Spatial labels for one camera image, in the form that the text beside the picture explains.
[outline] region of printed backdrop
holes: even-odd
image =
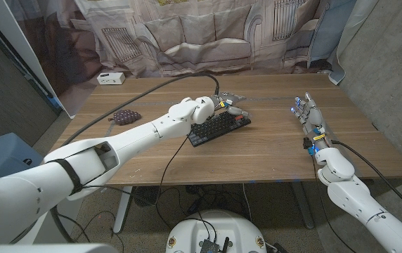
[[[101,71],[167,77],[297,65],[308,72],[331,56],[356,1],[6,2],[64,103],[61,96],[89,90]]]

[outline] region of wire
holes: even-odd
[[[61,147],[65,146],[65,145],[67,145],[68,143],[70,143],[71,141],[73,141],[74,138],[78,137],[78,135],[80,135],[82,132],[86,131],[89,127],[93,126],[93,125],[96,124],[97,122],[101,121],[102,119],[106,118],[107,116],[111,115],[112,113],[116,112],[117,110],[123,108],[124,106],[126,106],[126,105],[128,105],[128,104],[134,102],[135,100],[138,100],[139,98],[142,98],[142,97],[148,95],[149,93],[151,93],[151,92],[153,92],[153,91],[155,91],[155,90],[157,90],[157,89],[159,89],[159,88],[162,88],[163,86],[165,86],[165,85],[167,85],[167,84],[170,84],[170,83],[172,83],[172,82],[175,82],[175,81],[178,81],[178,80],[187,78],[187,77],[200,77],[200,76],[209,77],[209,78],[211,78],[211,79],[213,79],[213,80],[215,81],[216,86],[215,86],[215,92],[214,92],[214,94],[215,94],[215,95],[218,95],[218,94],[219,94],[220,85],[219,85],[218,80],[217,80],[214,76],[212,76],[211,74],[207,74],[207,73],[185,74],[185,75],[183,75],[183,76],[176,77],[176,78],[170,79],[170,80],[168,80],[168,81],[166,81],[166,82],[163,82],[163,83],[161,83],[161,84],[159,84],[159,85],[157,85],[157,86],[155,86],[155,87],[153,87],[153,88],[151,88],[151,89],[149,89],[149,90],[143,92],[142,94],[140,94],[140,95],[138,95],[138,96],[136,96],[136,97],[134,97],[134,98],[132,98],[132,99],[130,99],[130,100],[128,100],[128,101],[126,101],[126,102],[120,104],[120,105],[118,105],[117,107],[115,107],[115,108],[109,110],[109,111],[106,112],[105,114],[103,114],[103,115],[101,115],[100,117],[94,119],[92,122],[88,123],[87,125],[83,126],[81,129],[79,129],[78,131],[76,131],[73,135],[71,135],[71,136],[61,145]],[[65,238],[65,240],[66,240],[67,242],[74,242],[74,240],[71,238],[71,236],[68,234],[68,232],[67,232],[67,231],[65,230],[65,228],[63,227],[62,222],[60,222],[60,219],[59,219],[59,211],[58,211],[58,209],[57,209],[57,205],[56,205],[55,207],[51,208],[50,213],[51,213],[51,216],[53,217],[54,223],[55,223],[56,226],[58,227],[59,232],[62,234],[62,236]]]
[[[191,74],[185,74],[185,75],[183,75],[183,76],[176,77],[176,78],[170,79],[170,80],[168,80],[168,81],[166,81],[166,82],[163,82],[163,83],[161,83],[161,84],[158,84],[157,86],[155,86],[155,87],[153,87],[153,88],[151,88],[151,89],[149,89],[149,90],[143,92],[142,94],[140,94],[140,95],[138,95],[138,96],[136,96],[136,97],[134,97],[134,98],[132,98],[132,99],[130,99],[130,100],[128,100],[128,101],[126,101],[126,102],[120,104],[120,105],[118,105],[117,107],[115,107],[115,108],[109,110],[109,111],[106,112],[105,114],[103,114],[103,115],[101,115],[100,117],[94,119],[92,122],[88,123],[87,125],[83,126],[80,130],[76,131],[73,135],[71,135],[71,136],[61,145],[61,147],[63,147],[64,145],[67,145],[68,143],[70,143],[71,141],[73,141],[74,138],[76,138],[78,135],[80,135],[83,131],[86,131],[89,127],[93,126],[93,125],[96,124],[97,122],[101,121],[102,119],[104,119],[105,117],[111,115],[112,113],[118,111],[119,109],[123,108],[124,106],[126,106],[126,105],[128,105],[128,104],[134,102],[135,100],[138,100],[139,98],[142,98],[142,97],[148,95],[149,93],[151,93],[151,92],[153,92],[153,91],[155,91],[155,90],[157,90],[157,89],[159,89],[159,88],[162,88],[163,86],[165,86],[165,85],[167,85],[167,84],[170,84],[170,83],[172,83],[172,82],[176,82],[176,81],[178,81],[178,80],[181,80],[181,79],[184,79],[184,78],[187,78],[187,77],[209,77],[209,78],[213,79],[213,80],[215,81],[215,84],[216,84],[216,86],[215,86],[215,95],[218,95],[219,89],[220,89],[219,82],[218,82],[218,80],[217,80],[214,76],[212,76],[211,74],[207,74],[207,73],[191,73]]]
[[[179,199],[179,208],[181,209],[181,212],[182,212],[185,216],[188,216],[188,214],[184,211],[184,209],[182,208],[182,205],[181,205],[181,191],[179,191],[178,188],[171,187],[171,188],[168,188],[168,189],[164,190],[160,195],[162,196],[162,195],[163,195],[164,193],[166,193],[168,190],[177,190],[177,192],[178,192],[178,199]]]
[[[165,172],[167,172],[168,166],[171,164],[171,161],[173,161],[174,157],[176,157],[176,155],[179,153],[179,151],[181,150],[182,146],[184,145],[184,143],[187,141],[188,136],[190,135],[190,133],[187,135],[186,139],[182,142],[182,144],[179,146],[178,150],[174,153],[173,157],[170,159],[170,161],[168,162],[168,164],[165,167],[164,173],[162,174],[162,178],[160,179],[160,184],[159,184],[159,192],[157,195],[157,199],[156,202],[153,204],[154,206],[156,206],[156,212],[159,215],[160,219],[165,223],[165,225],[167,225],[167,227],[169,227],[170,229],[173,229],[164,219],[164,217],[162,217],[162,215],[159,212],[159,207],[157,206],[157,203],[159,202],[160,199],[160,195],[161,195],[161,188],[162,188],[162,182],[164,181],[164,176],[165,176]],[[179,207],[181,207],[181,195],[179,195]]]
[[[347,149],[349,149],[351,152],[353,152],[354,154],[356,154],[359,158],[361,158],[366,164],[368,164],[368,166],[370,166],[371,167],[371,169],[373,169],[376,173],[377,173],[377,175],[379,175],[379,177],[402,199],[402,194],[400,193],[400,192],[398,192],[398,190],[394,187],[394,186],[392,186],[392,184],[385,178],[385,176],[384,175],[382,175],[382,173],[373,165],[373,164],[371,164],[371,162],[370,161],[368,161],[367,159],[365,159],[364,158],[364,156],[362,156],[361,154],[359,154],[357,151],[355,151],[353,148],[351,148],[350,146],[348,146],[347,144],[345,144],[345,143],[342,143],[342,142],[340,142],[340,141],[334,141],[334,140],[331,140],[332,141],[332,144],[338,144],[338,145],[342,145],[342,146],[344,146],[345,148],[347,148]]]
[[[76,226],[78,226],[78,227],[82,230],[82,232],[78,235],[78,237],[77,237],[74,241],[77,241],[77,240],[79,239],[79,237],[81,237],[81,235],[84,235],[85,238],[87,239],[87,241],[88,241],[88,242],[91,242],[91,241],[89,240],[89,237],[88,237],[87,234],[86,234],[86,229],[89,227],[90,223],[91,223],[96,217],[98,217],[98,215],[100,215],[100,214],[102,214],[102,213],[111,214],[112,217],[113,217],[113,219],[115,220],[115,215],[114,215],[112,212],[110,212],[110,211],[101,211],[101,212],[95,214],[95,216],[93,216],[93,218],[87,223],[87,225],[85,226],[85,228],[82,228],[81,224],[77,223],[74,219],[71,219],[70,217],[67,217],[67,216],[65,216],[65,215],[63,215],[63,214],[59,214],[59,216],[62,217],[62,218],[65,218],[65,219],[67,219],[67,220],[69,220],[69,221],[71,221],[72,223],[74,223]],[[122,253],[124,253],[124,242],[123,242],[123,240],[121,239],[121,237],[118,236],[118,234],[113,233],[113,229],[112,229],[112,228],[110,228],[110,231],[112,232],[113,235],[116,235],[117,238],[118,238],[118,240],[121,242],[121,244],[122,244]]]
[[[102,213],[108,213],[108,214],[112,215],[113,219],[115,220],[115,215],[114,215],[112,212],[110,212],[110,211],[101,211],[101,212],[95,214],[92,219],[90,219],[90,221],[89,221],[89,222],[87,223],[87,225],[84,227],[84,230],[83,230],[83,231],[87,230],[87,228],[89,227],[90,223],[91,223],[96,217],[98,217],[98,215],[100,215],[100,214],[102,214]],[[80,234],[76,237],[75,240],[77,241],[77,240],[81,237],[81,235],[83,235],[83,233],[80,233]]]
[[[156,206],[157,215],[159,215],[160,219],[165,223],[165,225],[167,225],[167,227],[168,227],[170,230],[173,229],[173,228],[170,226],[170,224],[168,224],[168,222],[165,221],[164,217],[162,217],[162,215],[160,214],[158,205],[156,204],[155,206]]]
[[[109,189],[116,190],[116,191],[119,191],[119,192],[122,192],[122,193],[126,193],[126,194],[128,194],[128,195],[130,195],[130,196],[132,196],[132,197],[134,197],[136,199],[139,199],[139,200],[145,202],[148,205],[152,205],[152,206],[155,205],[155,204],[147,201],[146,199],[144,199],[144,198],[142,198],[140,196],[137,196],[137,195],[135,195],[133,193],[130,193],[130,192],[126,192],[125,190],[122,190],[122,189],[119,189],[119,188],[116,188],[116,187],[113,187],[113,186],[83,186],[82,188],[109,188]]]
[[[210,232],[209,232],[209,229],[207,228],[206,221],[204,221],[204,220],[202,219],[200,211],[198,211],[198,215],[200,216],[200,219],[201,219],[202,223],[203,223],[204,226],[206,227],[206,230],[207,230],[207,239],[208,239],[208,241],[210,241]]]
[[[330,222],[329,222],[329,218],[328,218],[328,216],[327,216],[327,214],[326,214],[326,208],[325,208],[325,205],[324,205],[324,202],[323,202],[323,194],[321,194],[320,186],[319,186],[319,184],[318,184],[318,178],[316,177],[316,166],[315,166],[315,159],[313,158],[313,156],[312,156],[312,163],[313,163],[313,173],[315,174],[315,183],[316,183],[316,187],[317,187],[317,189],[318,189],[318,193],[319,193],[319,195],[320,195],[321,207],[323,208],[323,213],[325,214],[326,221],[328,222],[328,225],[329,225],[329,227],[330,227],[330,230],[332,230],[332,232],[335,234],[335,236],[337,236],[337,238],[339,238],[339,240],[340,240],[346,247],[348,247],[349,250],[351,250],[352,252],[356,253],[353,249],[351,249],[350,246],[348,246],[348,245],[345,243],[345,241],[343,241],[343,239],[342,239],[341,237],[339,237],[339,235],[337,234],[337,232],[335,232],[334,228],[331,226],[331,224],[330,224]]]
[[[167,163],[165,169],[164,169],[164,173],[162,174],[162,178],[160,179],[160,184],[159,184],[159,195],[157,196],[156,202],[154,205],[157,204],[157,201],[159,201],[159,197],[161,195],[160,193],[160,189],[162,187],[162,182],[164,181],[164,176],[165,176],[165,172],[167,172],[168,166],[170,166],[171,161],[173,161],[174,157],[176,157],[176,155],[179,153],[179,151],[181,150],[182,146],[184,145],[184,143],[186,143],[188,136],[192,133],[192,131],[190,131],[190,133],[188,133],[186,139],[182,142],[182,144],[179,146],[178,150],[174,153],[173,157],[170,159],[170,161]]]
[[[202,219],[197,219],[197,218],[185,218],[185,219],[183,219],[182,221],[188,221],[188,220],[202,221],[202,222],[205,222],[205,223],[209,224],[209,225],[212,227],[212,229],[214,230],[214,232],[215,232],[214,243],[216,242],[216,230],[215,230],[214,226],[213,226],[212,224],[210,224],[210,222],[205,221],[205,220],[202,220]]]
[[[76,226],[78,226],[78,227],[82,230],[82,234],[84,234],[84,236],[86,237],[87,242],[91,242],[90,239],[89,239],[89,237],[87,236],[86,232],[85,232],[84,229],[82,228],[81,224],[77,223],[74,219],[71,219],[70,217],[65,216],[65,215],[63,215],[63,214],[59,214],[59,217],[62,217],[62,218],[64,218],[64,219],[67,219],[67,220],[71,221],[72,223],[74,223]]]
[[[243,185],[243,195],[245,196],[245,200],[246,200],[246,205],[248,206],[248,212],[249,212],[249,221],[252,222],[252,217],[251,217],[251,208],[249,207],[249,202],[248,202],[248,198],[246,197],[246,192],[245,192],[245,184],[242,183]]]
[[[124,242],[123,242],[123,240],[120,238],[120,236],[118,234],[113,232],[112,228],[110,228],[110,230],[112,231],[112,234],[117,236],[118,240],[122,243],[122,253],[124,253]]]

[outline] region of keyboard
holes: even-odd
[[[251,120],[242,115],[237,116],[229,112],[222,112],[202,124],[192,124],[192,131],[188,139],[193,147],[196,147],[249,123]]]

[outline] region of wooden tabletop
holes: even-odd
[[[120,103],[169,78],[128,79],[119,86],[98,86],[53,147],[58,148],[76,130]],[[308,91],[321,109],[334,135],[370,160],[387,178],[402,178],[402,156],[374,128],[363,113],[325,74],[279,74],[217,77],[220,91],[246,96],[238,104],[252,114],[252,123],[194,148],[190,141],[171,162],[165,185],[201,183],[249,183],[314,180],[311,157],[302,148],[304,133],[290,112],[294,97]],[[210,96],[214,82],[190,77],[169,84],[125,109],[139,112],[142,119],[114,126],[110,135],[137,127],[168,112],[185,97]],[[111,127],[107,119],[76,138],[103,137]],[[158,185],[168,161],[184,137],[164,141],[127,162],[109,181],[123,186]],[[364,179],[376,173],[354,154],[349,155]]]

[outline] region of white power strip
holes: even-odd
[[[100,84],[123,84],[126,79],[123,72],[101,73],[96,78]]]

